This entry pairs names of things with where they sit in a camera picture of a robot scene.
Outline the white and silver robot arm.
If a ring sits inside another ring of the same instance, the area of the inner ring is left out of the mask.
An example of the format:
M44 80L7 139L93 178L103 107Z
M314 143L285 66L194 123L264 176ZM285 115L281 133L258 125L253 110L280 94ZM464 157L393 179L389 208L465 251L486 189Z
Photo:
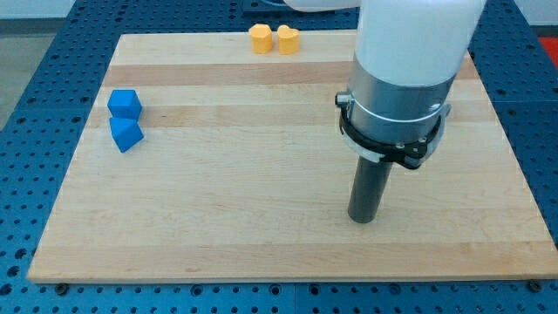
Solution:
M446 97L485 0L285 0L294 10L357 7L347 88L336 96L347 144L372 162L416 169L436 150Z

